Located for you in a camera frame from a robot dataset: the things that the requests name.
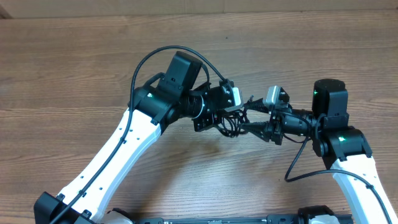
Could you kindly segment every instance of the wooden tabletop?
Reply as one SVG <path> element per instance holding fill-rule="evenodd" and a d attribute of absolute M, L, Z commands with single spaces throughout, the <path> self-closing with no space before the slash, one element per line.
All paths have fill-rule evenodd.
<path fill-rule="evenodd" d="M 71 182 L 117 127 L 138 62 L 172 44 L 203 54 L 245 101 L 281 85 L 294 108 L 310 110 L 316 80 L 343 80 L 349 123 L 370 143 L 398 212 L 398 11 L 1 20 L 0 33 L 1 223 L 34 222 L 40 194 Z M 165 72 L 174 53 L 145 63 L 137 85 Z M 141 156 L 109 209 L 164 218 L 259 217 L 311 205 L 350 213 L 331 175 L 283 181 L 298 149 L 286 139 L 276 146 L 196 133 L 181 119 Z M 308 144 L 292 176 L 320 169 Z"/>

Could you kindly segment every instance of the wood grain surface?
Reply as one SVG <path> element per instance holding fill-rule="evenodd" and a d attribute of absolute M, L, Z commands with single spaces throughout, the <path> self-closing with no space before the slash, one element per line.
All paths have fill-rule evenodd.
<path fill-rule="evenodd" d="M 116 128 L 141 58 L 172 44 L 198 50 L 245 100 L 281 85 L 295 108 L 309 110 L 316 80 L 343 80 L 349 123 L 366 135 L 398 212 L 398 11 L 13 19 L 0 21 L 0 33 L 1 223 L 34 222 L 40 194 L 56 195 Z M 137 85 L 164 72 L 173 54 L 147 61 Z M 298 149 L 195 133 L 181 119 L 141 156 L 109 209 L 164 218 L 259 217 L 311 205 L 350 213 L 330 175 L 283 181 Z M 292 175 L 319 169 L 308 144 Z"/>
<path fill-rule="evenodd" d="M 393 9 L 398 0 L 0 0 L 9 17 L 49 18 Z"/>

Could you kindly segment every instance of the beige wall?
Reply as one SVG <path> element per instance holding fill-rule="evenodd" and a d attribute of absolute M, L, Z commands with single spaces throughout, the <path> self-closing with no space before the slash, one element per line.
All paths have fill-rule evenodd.
<path fill-rule="evenodd" d="M 396 9 L 398 0 L 0 0 L 12 18 Z"/>

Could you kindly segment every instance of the robotic arm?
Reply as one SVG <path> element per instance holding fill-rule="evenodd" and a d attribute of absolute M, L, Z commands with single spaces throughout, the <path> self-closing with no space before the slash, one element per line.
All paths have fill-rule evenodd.
<path fill-rule="evenodd" d="M 208 70 L 201 60 L 177 52 L 166 73 L 158 73 L 142 87 L 134 89 L 141 65 L 150 56 L 166 49 L 184 49 L 200 57 L 221 78 L 219 86 L 210 88 Z M 192 90 L 201 68 L 207 75 L 207 81 Z M 151 86 L 156 80 L 159 80 L 157 86 Z M 306 136 L 300 152 L 289 168 L 286 181 L 303 178 L 299 176 L 288 179 L 287 176 L 305 143 L 311 138 L 313 149 L 322 157 L 327 171 L 342 171 L 334 172 L 333 178 L 348 199 L 357 223 L 385 223 L 383 213 L 387 213 L 392 220 L 390 223 L 398 223 L 378 179 L 372 152 L 365 137 L 361 131 L 348 127 L 347 101 L 348 95 L 343 82 L 319 80 L 314 88 L 313 111 L 292 109 L 288 94 L 279 86 L 270 87 L 265 99 L 250 100 L 243 104 L 242 94 L 234 83 L 223 78 L 199 53 L 181 46 L 162 47 L 146 56 L 134 72 L 129 108 L 124 112 L 113 135 L 81 174 L 56 197 L 47 192 L 40 196 L 34 205 L 35 222 L 132 223 L 126 215 L 119 212 L 111 212 L 104 217 L 113 193 L 141 154 L 158 140 L 167 126 L 180 118 L 188 117 L 193 120 L 195 131 L 216 127 L 229 137 L 250 132 L 266 142 L 271 140 L 278 145 L 282 144 L 285 133 Z M 246 117 L 247 110 L 269 113 L 271 118 L 263 123 L 250 123 Z M 232 130 L 226 128 L 225 121 Z M 357 177 L 348 176 L 344 172 L 354 173 Z M 371 190 L 360 182 L 363 179 L 367 181 L 367 188 L 378 193 L 385 211 L 379 206 Z M 306 217 L 303 223 L 327 223 L 332 215 L 331 212 L 318 211 L 313 213 L 317 214 L 315 216 L 304 215 L 308 214 L 307 210 L 299 210 Z M 344 218 L 336 218 L 329 223 L 350 223 L 343 222 L 342 220 L 346 220 Z M 295 219 L 292 223 L 302 223 L 300 220 Z"/>

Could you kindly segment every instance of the black and white robotic arm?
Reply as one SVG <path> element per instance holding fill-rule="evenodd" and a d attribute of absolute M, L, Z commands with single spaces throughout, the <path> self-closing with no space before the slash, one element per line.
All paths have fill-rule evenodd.
<path fill-rule="evenodd" d="M 158 73 L 144 86 L 134 89 L 142 64 L 150 56 L 166 49 L 183 49 L 200 57 L 221 78 L 219 86 L 210 88 L 208 70 L 201 60 L 177 52 L 166 73 Z M 192 90 L 201 68 L 207 75 L 207 81 Z M 159 80 L 157 86 L 151 86 L 156 80 Z M 158 140 L 167 126 L 188 117 L 193 120 L 195 131 L 216 127 L 229 137 L 253 133 L 278 145 L 282 144 L 285 133 L 306 136 L 289 168 L 286 181 L 303 178 L 288 179 L 287 176 L 311 138 L 314 151 L 325 162 L 327 170 L 324 171 L 342 170 L 332 172 L 333 178 L 347 198 L 357 223 L 398 223 L 377 176 L 369 144 L 361 131 L 348 126 L 347 100 L 343 82 L 319 80 L 314 88 L 313 111 L 292 109 L 288 94 L 279 86 L 270 87 L 264 99 L 244 104 L 242 94 L 234 83 L 223 78 L 199 53 L 181 46 L 162 47 L 146 56 L 134 72 L 129 107 L 113 135 L 88 166 L 56 197 L 47 192 L 40 196 L 34 206 L 35 222 L 132 224 L 119 212 L 104 216 L 113 193 L 138 158 Z M 250 123 L 247 110 L 269 113 L 271 118 L 263 123 Z M 361 181 L 363 179 L 367 181 L 366 185 Z M 302 223 L 342 222 L 331 213 L 315 213 L 307 215 Z"/>

